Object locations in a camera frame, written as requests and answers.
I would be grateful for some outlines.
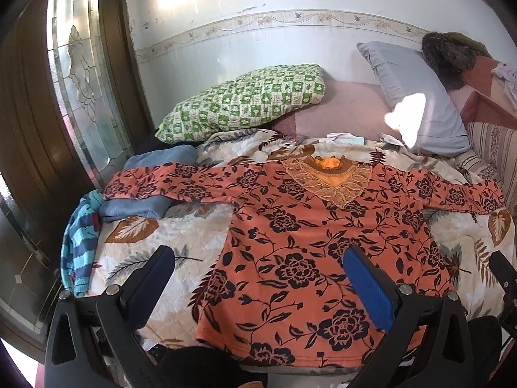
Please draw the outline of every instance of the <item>green checkered pillow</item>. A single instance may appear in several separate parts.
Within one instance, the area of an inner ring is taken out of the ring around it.
[[[323,71],[316,64],[255,70],[178,103],[160,124],[165,143],[204,141],[219,131],[251,128],[320,103]]]

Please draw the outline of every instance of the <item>metal screw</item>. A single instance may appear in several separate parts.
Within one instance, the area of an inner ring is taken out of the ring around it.
[[[113,296],[116,295],[121,290],[119,285],[111,285],[106,289],[106,294]]]
[[[72,292],[69,290],[61,290],[59,293],[59,300],[68,300],[72,297]]]
[[[413,292],[413,289],[411,288],[410,285],[400,285],[399,286],[399,291],[400,293],[402,293],[403,295],[410,295],[412,294]]]
[[[447,292],[447,297],[451,300],[458,300],[459,299],[459,296],[456,292],[453,292],[452,290],[449,290]]]

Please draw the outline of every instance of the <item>blue striped cloth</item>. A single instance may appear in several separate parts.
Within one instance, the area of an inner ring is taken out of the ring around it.
[[[61,280],[76,297],[86,294],[99,238],[99,208],[102,194],[87,193],[79,201],[66,226],[61,245]]]

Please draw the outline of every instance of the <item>blue gripper pad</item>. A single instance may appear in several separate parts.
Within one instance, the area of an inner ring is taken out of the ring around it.
[[[393,303],[388,295],[352,249],[343,254],[343,268],[373,324],[387,333],[395,320]]]
[[[175,262],[174,251],[167,247],[159,255],[157,261],[153,261],[152,267],[149,268],[148,265],[150,264],[146,264],[145,268],[148,273],[142,279],[130,299],[128,299],[126,306],[125,321],[130,331],[136,331],[146,325],[158,299],[174,272]]]

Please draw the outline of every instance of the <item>striped fabric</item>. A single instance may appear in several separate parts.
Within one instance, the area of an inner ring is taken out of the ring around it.
[[[84,296],[90,284],[100,232],[98,212],[101,204],[102,194],[98,190],[82,197],[63,235],[61,280],[64,288],[76,297]]]
[[[487,163],[480,158],[472,149],[455,156],[453,159],[455,169],[459,171],[465,169],[483,179],[493,179],[497,182],[497,185],[502,186],[502,178],[497,168],[492,163]]]
[[[474,151],[500,173],[502,195],[517,225],[517,130],[493,124],[470,123],[467,124],[467,132]]]

